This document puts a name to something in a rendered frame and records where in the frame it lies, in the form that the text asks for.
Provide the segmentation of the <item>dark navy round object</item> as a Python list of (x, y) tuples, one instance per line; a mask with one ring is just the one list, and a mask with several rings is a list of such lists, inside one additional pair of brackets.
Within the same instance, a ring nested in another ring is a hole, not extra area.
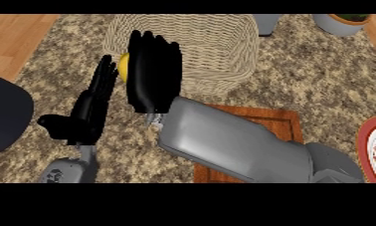
[(33, 101), (29, 93), (0, 78), (0, 151), (14, 143), (29, 124)]

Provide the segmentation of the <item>grey cylindrical container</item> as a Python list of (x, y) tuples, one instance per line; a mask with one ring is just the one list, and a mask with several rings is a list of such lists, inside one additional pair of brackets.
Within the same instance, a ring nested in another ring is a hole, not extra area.
[(279, 14), (253, 14), (251, 17), (256, 23), (257, 36), (269, 36), (279, 18)]

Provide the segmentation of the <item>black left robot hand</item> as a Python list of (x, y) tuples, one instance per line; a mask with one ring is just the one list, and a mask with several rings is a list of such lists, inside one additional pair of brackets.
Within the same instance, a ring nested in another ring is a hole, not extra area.
[(46, 129), (52, 139), (66, 139), (69, 145), (95, 144), (103, 133), (117, 74), (111, 56), (104, 55), (88, 88), (75, 101), (70, 115), (44, 114), (36, 120), (36, 124)]

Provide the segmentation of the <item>red rimmed white plate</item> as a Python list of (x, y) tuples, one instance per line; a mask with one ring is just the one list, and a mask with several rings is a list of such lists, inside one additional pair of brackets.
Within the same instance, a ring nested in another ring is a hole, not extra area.
[(376, 116), (358, 128), (355, 146), (365, 180), (376, 183)]

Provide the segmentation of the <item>yellow lemon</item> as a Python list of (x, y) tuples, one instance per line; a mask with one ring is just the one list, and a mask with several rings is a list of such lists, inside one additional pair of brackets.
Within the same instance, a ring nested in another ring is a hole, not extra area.
[(119, 72), (119, 77), (123, 83), (126, 82), (126, 79), (128, 79), (128, 62), (129, 62), (129, 53), (125, 53), (120, 55), (120, 59), (117, 62), (117, 72)]

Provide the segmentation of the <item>grey plant pot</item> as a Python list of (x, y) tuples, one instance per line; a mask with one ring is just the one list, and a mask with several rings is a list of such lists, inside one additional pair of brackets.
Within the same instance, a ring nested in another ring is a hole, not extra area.
[(334, 14), (313, 14), (312, 20), (324, 32), (338, 37), (352, 36), (369, 22), (369, 18), (358, 22), (349, 21)]

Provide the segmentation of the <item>brown wooden cutting board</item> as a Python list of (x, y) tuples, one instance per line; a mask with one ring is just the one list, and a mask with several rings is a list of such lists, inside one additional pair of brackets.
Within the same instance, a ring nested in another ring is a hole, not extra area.
[[(259, 123), (282, 141), (303, 142), (297, 112), (220, 105), (212, 105), (212, 107)], [(240, 180), (195, 163), (192, 165), (192, 182), (240, 183)]]

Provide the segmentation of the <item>beige wicker basket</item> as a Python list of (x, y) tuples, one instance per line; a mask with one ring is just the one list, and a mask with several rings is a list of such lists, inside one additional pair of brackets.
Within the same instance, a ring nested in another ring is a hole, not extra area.
[(250, 14), (117, 14), (104, 36), (105, 54), (126, 52), (133, 30), (179, 44), (184, 96), (223, 96), (253, 74), (259, 42)]

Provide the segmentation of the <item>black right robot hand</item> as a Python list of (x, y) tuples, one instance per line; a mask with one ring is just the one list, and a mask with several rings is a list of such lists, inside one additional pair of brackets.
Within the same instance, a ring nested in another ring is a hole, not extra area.
[(136, 113), (167, 113), (181, 92), (179, 44), (150, 31), (133, 30), (128, 45), (128, 103)]

